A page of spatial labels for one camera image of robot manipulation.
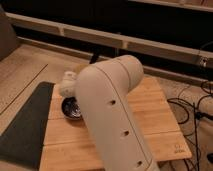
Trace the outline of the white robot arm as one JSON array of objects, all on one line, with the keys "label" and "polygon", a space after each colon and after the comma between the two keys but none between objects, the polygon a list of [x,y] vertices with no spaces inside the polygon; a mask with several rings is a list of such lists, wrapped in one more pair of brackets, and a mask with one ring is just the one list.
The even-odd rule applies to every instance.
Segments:
[{"label": "white robot arm", "polygon": [[60,95],[74,97],[106,171],[160,171],[128,104],[143,66],[123,55],[64,73]]}]

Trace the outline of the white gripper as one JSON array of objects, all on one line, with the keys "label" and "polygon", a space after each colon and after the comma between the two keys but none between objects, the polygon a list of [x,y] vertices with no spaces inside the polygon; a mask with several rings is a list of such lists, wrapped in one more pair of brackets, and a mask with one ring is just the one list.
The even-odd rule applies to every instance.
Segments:
[{"label": "white gripper", "polygon": [[59,84],[59,94],[64,98],[75,96],[75,84],[77,80],[77,74],[72,71],[66,71]]}]

